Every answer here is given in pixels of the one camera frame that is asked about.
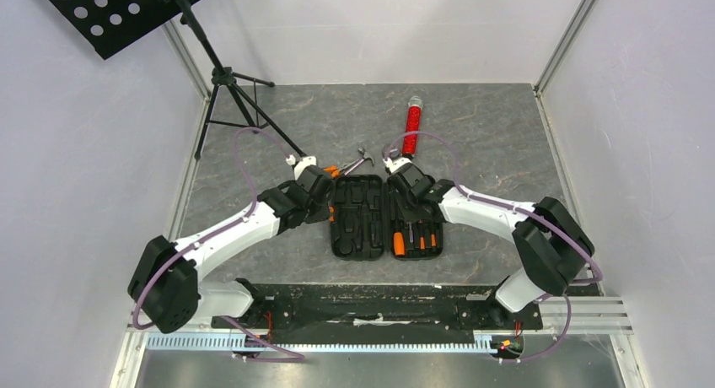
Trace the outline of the orange handle pliers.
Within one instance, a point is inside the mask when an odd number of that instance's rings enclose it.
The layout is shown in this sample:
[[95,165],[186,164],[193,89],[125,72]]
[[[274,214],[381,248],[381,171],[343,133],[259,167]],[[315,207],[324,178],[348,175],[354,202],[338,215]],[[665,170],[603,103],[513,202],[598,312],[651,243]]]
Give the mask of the orange handle pliers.
[[325,168],[323,169],[323,171],[326,172],[327,175],[328,175],[329,177],[333,178],[333,179],[335,179],[335,178],[339,177],[340,175],[342,175],[343,170],[344,170],[344,169],[343,169],[342,167],[338,167],[338,166],[336,166],[336,165],[331,165],[331,166],[325,167]]

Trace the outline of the black plastic tool case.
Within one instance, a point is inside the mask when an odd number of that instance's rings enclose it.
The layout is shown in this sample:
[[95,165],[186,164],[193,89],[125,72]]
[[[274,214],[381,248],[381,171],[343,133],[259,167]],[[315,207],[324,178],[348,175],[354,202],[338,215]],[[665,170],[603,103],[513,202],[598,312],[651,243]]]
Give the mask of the black plastic tool case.
[[[400,261],[431,260],[444,251],[444,227],[436,223],[413,223],[415,249],[408,250],[408,224],[399,216],[397,190],[378,175],[339,178],[330,205],[330,238],[334,256],[346,261],[374,261],[390,254]],[[401,231],[406,256],[393,253],[393,234]],[[438,238],[438,248],[431,248],[431,234]],[[420,236],[427,237],[427,249],[420,250]]]

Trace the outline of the large orange handle screwdriver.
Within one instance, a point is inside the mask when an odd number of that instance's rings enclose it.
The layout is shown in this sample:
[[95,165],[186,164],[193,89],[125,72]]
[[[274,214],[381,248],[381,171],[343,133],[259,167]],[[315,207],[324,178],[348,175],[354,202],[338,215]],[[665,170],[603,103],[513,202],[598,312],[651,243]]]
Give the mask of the large orange handle screwdriver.
[[406,243],[404,241],[404,235],[401,231],[394,232],[392,245],[393,253],[396,257],[406,256]]

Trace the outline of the steel claw hammer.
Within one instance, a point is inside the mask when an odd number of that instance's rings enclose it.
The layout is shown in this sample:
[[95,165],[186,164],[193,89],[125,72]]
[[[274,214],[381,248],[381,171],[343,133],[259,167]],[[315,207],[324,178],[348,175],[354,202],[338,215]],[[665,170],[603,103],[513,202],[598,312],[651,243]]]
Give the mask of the steel claw hammer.
[[350,175],[353,171],[355,171],[358,167],[365,163],[370,163],[371,165],[374,165],[374,158],[365,147],[359,147],[357,151],[360,153],[360,158],[355,160],[345,168],[339,170],[338,176]]

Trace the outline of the small orange black screwdriver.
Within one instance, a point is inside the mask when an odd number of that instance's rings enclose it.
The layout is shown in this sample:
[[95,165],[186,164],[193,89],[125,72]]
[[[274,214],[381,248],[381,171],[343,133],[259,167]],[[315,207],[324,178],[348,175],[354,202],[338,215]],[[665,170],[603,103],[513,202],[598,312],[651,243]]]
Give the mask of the small orange black screwdriver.
[[413,223],[408,224],[407,234],[409,240],[408,250],[413,251],[415,249],[415,233]]

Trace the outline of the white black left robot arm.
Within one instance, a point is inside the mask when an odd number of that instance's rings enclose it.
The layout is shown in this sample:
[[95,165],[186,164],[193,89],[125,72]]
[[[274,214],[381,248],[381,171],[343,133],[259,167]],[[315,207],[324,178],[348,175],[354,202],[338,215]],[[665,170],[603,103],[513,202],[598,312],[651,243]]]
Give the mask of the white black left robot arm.
[[169,334],[219,316],[234,318],[244,327],[262,322],[265,306],[250,282],[215,283],[206,277],[253,245],[328,219],[335,179],[314,156],[289,157],[288,163],[293,179],[255,194],[235,215],[175,241],[159,235],[146,244],[127,287],[135,303],[133,327],[154,326]]

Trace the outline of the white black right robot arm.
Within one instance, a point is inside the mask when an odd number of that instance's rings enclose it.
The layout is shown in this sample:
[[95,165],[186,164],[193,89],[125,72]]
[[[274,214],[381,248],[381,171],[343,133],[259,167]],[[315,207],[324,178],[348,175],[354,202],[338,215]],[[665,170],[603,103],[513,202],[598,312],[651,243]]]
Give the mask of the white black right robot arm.
[[383,163],[407,222],[461,224],[514,244],[521,267],[500,283],[487,304],[487,317],[495,326],[511,326],[528,304],[563,294],[593,263],[593,243],[555,198],[509,201],[451,180],[436,181],[408,158]]

